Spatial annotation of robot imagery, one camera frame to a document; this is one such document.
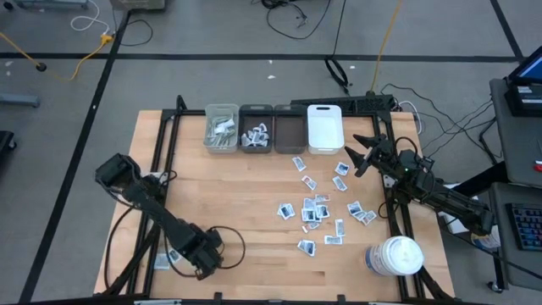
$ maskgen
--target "white cable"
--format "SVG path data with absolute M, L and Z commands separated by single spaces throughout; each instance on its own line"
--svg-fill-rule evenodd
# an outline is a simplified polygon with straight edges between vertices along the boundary
M 92 1 L 92 0 L 88 0 L 88 2 L 94 4 L 94 6 L 96 7 L 96 17 L 92 18 L 92 17 L 89 17 L 89 16 L 77 16 L 75 18 L 73 18 L 71 20 L 71 22 L 69 23 L 69 25 L 71 26 L 72 29 L 76 30 L 76 31 L 86 31 L 88 30 L 95 22 L 97 23 L 101 23 L 102 25 L 105 25 L 106 26 L 106 30 L 103 32 L 103 35 L 107 35 L 109 33 L 109 25 L 101 20 L 98 20 L 98 17 L 100 16 L 100 8 L 98 7 L 98 5 Z M 85 27 L 82 27 L 82 28 L 76 28 L 74 26 L 74 22 L 78 19 L 87 19 L 87 20 L 90 20 L 91 23 L 89 23 L 87 26 Z
M 411 103 L 410 101 L 403 101 L 403 102 L 400 102 L 400 103 L 399 103 L 399 106 L 401 106 L 402 104 L 405 104 L 405 103 L 409 104 L 410 107 L 412 107 L 412 108 L 414 109 L 414 113 L 415 113 L 416 116 L 418 117 L 418 126 L 419 126 L 419 128 L 418 128 L 418 134 L 420 135 L 420 134 L 422 133 L 422 130 L 423 130 L 423 129 L 422 129 L 422 119 L 420 118 L 420 114 L 418 113 L 418 110 L 416 109 L 416 106 L 414 106 L 414 104 Z

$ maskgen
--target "floor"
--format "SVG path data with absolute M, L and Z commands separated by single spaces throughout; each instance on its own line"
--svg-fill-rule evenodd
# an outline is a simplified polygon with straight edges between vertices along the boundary
M 113 27 L 109 1 L 96 3 L 100 19 Z M 309 17 L 308 25 L 301 29 L 296 28 L 299 20 L 294 9 L 279 8 L 270 20 L 282 31 L 306 35 L 326 3 L 299 2 Z M 496 3 L 515 37 L 512 44 L 495 13 Z M 353 84 L 352 95 L 368 90 L 395 4 L 395 0 L 346 3 L 336 54 Z M 41 98 L 39 108 L 0 105 L 0 130 L 15 132 L 19 143 L 0 171 L 0 303 L 19 300 L 89 109 L 96 111 L 96 118 L 33 301 L 91 295 L 113 213 L 111 200 L 93 182 L 92 173 L 113 153 L 128 152 L 140 110 L 172 108 L 178 94 L 189 108 L 343 96 L 324 63 L 314 60 L 333 52 L 341 6 L 342 1 L 331 1 L 314 35 L 301 41 L 271 31 L 265 22 L 266 9 L 259 3 L 251 5 L 250 0 L 169 1 L 165 12 L 133 14 L 130 20 L 144 19 L 152 26 L 153 38 L 139 47 L 120 48 L 96 109 L 91 101 L 110 45 L 83 65 L 76 81 L 61 82 L 48 73 L 38 73 L 30 62 L 14 56 L 7 43 L 0 42 L 0 92 Z M 459 120 L 489 101 L 489 80 L 509 74 L 517 66 L 518 52 L 529 55 L 539 46 L 541 9 L 542 3 L 535 0 L 405 1 L 384 51 L 389 57 L 380 65 L 376 89 L 387 83 L 409 86 Z M 11 13 L 0 9 L 0 31 L 26 52 L 42 58 L 49 70 L 70 75 L 77 58 L 97 47 L 104 27 L 96 24 L 79 32 L 69 22 L 79 14 L 94 12 L 92 6 L 87 12 L 50 6 Z M 122 13 L 117 12 L 117 21 L 121 19 Z M 148 35 L 149 30 L 138 22 L 129 26 L 123 42 L 145 41 Z M 445 128 L 451 126 L 411 92 L 390 86 L 384 92 L 414 103 L 421 113 L 437 116 Z M 471 125 L 493 115 L 489 108 Z M 422 124 L 420 139 L 427 145 L 441 130 L 427 116 L 422 116 Z M 476 139 L 479 130 L 469 132 Z M 486 137 L 498 154 L 497 129 L 492 127 Z M 423 149 L 424 154 L 433 153 L 449 138 L 432 142 Z M 465 180 L 490 166 L 488 158 L 463 134 L 433 157 L 435 175 L 450 182 Z M 494 304 L 539 302 L 542 293 L 537 291 L 517 287 L 501 295 L 489 291 L 484 284 L 494 279 L 491 260 L 468 245 L 443 238 L 458 297 Z

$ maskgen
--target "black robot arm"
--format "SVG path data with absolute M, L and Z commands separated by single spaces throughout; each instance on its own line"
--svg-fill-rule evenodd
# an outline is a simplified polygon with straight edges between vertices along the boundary
M 216 230 L 204 232 L 197 225 L 175 218 L 160 204 L 164 200 L 164 190 L 159 178 L 151 175 L 141 177 L 140 168 L 132 158 L 114 155 L 97 169 L 95 179 L 109 194 L 114 197 L 121 195 L 129 205 L 158 224 L 171 247 L 196 267 L 199 280 L 220 268 L 224 259 L 217 251 L 222 244 L 219 233 Z
M 431 171 L 433 161 L 420 158 L 416 146 L 414 146 L 416 152 L 404 150 L 397 155 L 395 148 L 397 142 L 412 140 L 403 137 L 394 143 L 388 140 L 386 135 L 375 137 L 354 135 L 354 138 L 369 149 L 369 153 L 363 155 L 345 147 L 357 169 L 356 177 L 361 177 L 372 165 L 384 175 L 385 180 L 393 184 L 392 199 L 398 204 L 407 204 L 412 199 L 417 199 L 437 211 L 456 217 L 474 234 L 483 236 L 491 233 L 494 215 L 487 206 L 439 183 Z

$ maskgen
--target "keyboard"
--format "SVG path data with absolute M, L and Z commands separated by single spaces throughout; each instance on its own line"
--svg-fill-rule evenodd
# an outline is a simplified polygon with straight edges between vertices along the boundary
M 343 114 L 373 114 L 375 111 L 390 111 L 394 104 L 392 95 L 376 95 L 363 97 L 332 97 L 319 99 L 302 99 L 291 101 L 292 105 L 336 105 Z
M 542 204 L 507 203 L 517 247 L 526 251 L 542 251 Z

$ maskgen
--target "wooden table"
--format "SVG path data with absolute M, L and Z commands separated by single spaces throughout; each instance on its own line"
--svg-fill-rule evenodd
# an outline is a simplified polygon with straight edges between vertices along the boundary
M 161 111 L 141 111 L 135 126 L 130 156 L 141 166 L 150 169 L 158 133 Z M 412 115 L 392 114 L 395 137 L 408 136 L 417 144 L 418 135 Z M 352 134 L 373 134 L 371 119 L 344 118 L 346 145 L 366 152 L 355 142 Z M 332 181 L 336 164 L 341 161 L 351 165 L 344 150 L 334 156 L 302 154 L 307 165 L 302 173 L 292 163 L 291 155 L 275 152 L 245 154 L 238 151 L 227 155 L 209 154 L 202 145 L 205 129 L 204 116 L 183 116 L 175 148 L 173 169 L 178 177 L 170 183 L 166 208 L 174 215 L 201 226 L 204 230 L 213 225 L 236 228 L 246 240 L 246 257 L 243 263 L 230 270 L 218 270 L 209 278 L 197 281 L 179 277 L 173 270 L 156 270 L 151 297 L 211 299 L 216 291 L 224 299 L 285 299 L 285 300 L 336 300 L 338 294 L 348 301 L 399 301 L 396 277 L 374 275 L 361 261 L 364 250 L 390 237 L 386 219 L 377 218 L 364 226 L 352 218 L 346 204 L 358 200 L 365 210 L 376 212 L 384 201 L 379 173 L 371 168 L 358 179 L 353 167 L 343 181 L 346 192 L 338 191 Z M 400 141 L 399 149 L 409 147 Z M 161 165 L 165 162 L 165 151 Z M 311 191 L 301 177 L 309 175 L 318 183 Z M 331 217 L 308 234 L 301 230 L 301 206 L 304 197 L 330 194 Z M 280 203 L 294 206 L 296 217 L 282 220 L 277 215 Z M 425 266 L 444 291 L 454 295 L 450 272 L 433 210 L 416 203 L 409 205 L 416 241 L 425 254 Z M 126 207 L 117 204 L 112 226 Z M 130 213 L 119 226 L 112 242 L 110 281 L 130 260 L 141 214 Z M 324 245 L 325 235 L 335 234 L 335 219 L 343 219 L 346 226 L 344 245 Z M 241 255 L 239 238 L 222 230 L 226 244 L 224 265 L 236 262 Z M 314 240 L 316 256 L 308 257 L 296 248 L 300 239 Z M 160 241 L 159 252 L 163 252 Z M 181 260 L 181 271 L 189 273 L 191 266 Z M 137 290 L 141 291 L 147 267 L 147 258 L 140 265 Z M 103 262 L 95 291 L 103 291 Z M 408 281 L 411 296 L 415 296 L 412 279 Z

